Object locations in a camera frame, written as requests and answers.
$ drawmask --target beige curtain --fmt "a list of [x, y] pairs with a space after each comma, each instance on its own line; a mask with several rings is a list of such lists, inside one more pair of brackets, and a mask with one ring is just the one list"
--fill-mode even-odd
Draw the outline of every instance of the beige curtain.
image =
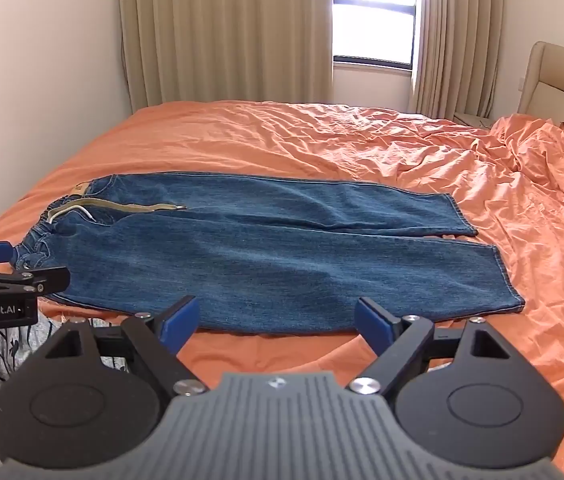
[[409, 111], [487, 117], [493, 102], [504, 0], [419, 0]]
[[133, 110], [329, 102], [332, 0], [120, 0]]

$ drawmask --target jeans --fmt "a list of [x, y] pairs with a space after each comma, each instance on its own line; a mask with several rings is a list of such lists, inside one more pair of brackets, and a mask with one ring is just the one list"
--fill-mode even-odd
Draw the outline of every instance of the jeans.
[[369, 296], [432, 320], [518, 312], [495, 246], [448, 194], [216, 173], [111, 175], [53, 202], [16, 247], [17, 270], [66, 266], [60, 303], [159, 313], [194, 294], [203, 328], [353, 329]]

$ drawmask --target drawstring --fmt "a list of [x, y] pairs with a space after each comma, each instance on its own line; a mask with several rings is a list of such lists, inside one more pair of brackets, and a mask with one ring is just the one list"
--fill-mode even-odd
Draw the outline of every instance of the drawstring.
[[85, 208], [83, 208], [81, 205], [72, 205], [67, 207], [66, 209], [62, 209], [61, 211], [57, 211], [56, 213], [54, 213], [53, 215], [50, 215], [49, 218], [46, 220], [49, 224], [53, 223], [53, 220], [56, 219], [56, 217], [60, 216], [61, 214], [67, 213], [69, 211], [71, 211], [72, 209], [79, 209], [80, 211], [82, 211], [86, 216], [89, 217], [89, 219], [91, 219], [92, 221], [95, 221], [95, 219], [93, 218], [93, 215], [91, 213], [89, 213], [88, 211], [86, 211]]

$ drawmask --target orange bed sheet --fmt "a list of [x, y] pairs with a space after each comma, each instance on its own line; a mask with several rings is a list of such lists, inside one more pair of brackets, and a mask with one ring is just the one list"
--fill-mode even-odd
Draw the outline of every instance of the orange bed sheet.
[[[477, 239], [498, 245], [513, 285], [527, 300], [523, 313], [492, 316], [491, 323], [564, 397], [564, 124], [514, 115], [487, 132], [343, 105], [179, 102], [145, 108], [3, 214], [0, 239], [21, 241], [46, 205], [78, 183], [153, 171], [368, 180], [452, 193], [479, 230]], [[98, 315], [42, 303], [51, 316]], [[179, 357], [211, 386], [223, 371], [278, 370], [332, 370], [345, 384], [375, 358], [353, 334], [208, 332], [196, 333]], [[564, 470], [564, 442], [556, 463]]]

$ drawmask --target round black disc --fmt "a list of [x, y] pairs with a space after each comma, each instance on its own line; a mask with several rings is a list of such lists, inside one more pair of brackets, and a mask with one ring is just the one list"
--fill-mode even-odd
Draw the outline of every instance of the round black disc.
[[131, 374], [83, 359], [37, 362], [0, 388], [0, 458], [95, 465], [136, 447], [158, 419], [157, 395]]
[[456, 464], [513, 468], [551, 457], [564, 436], [564, 403], [530, 365], [506, 361], [471, 360], [413, 379], [396, 399], [400, 426]]

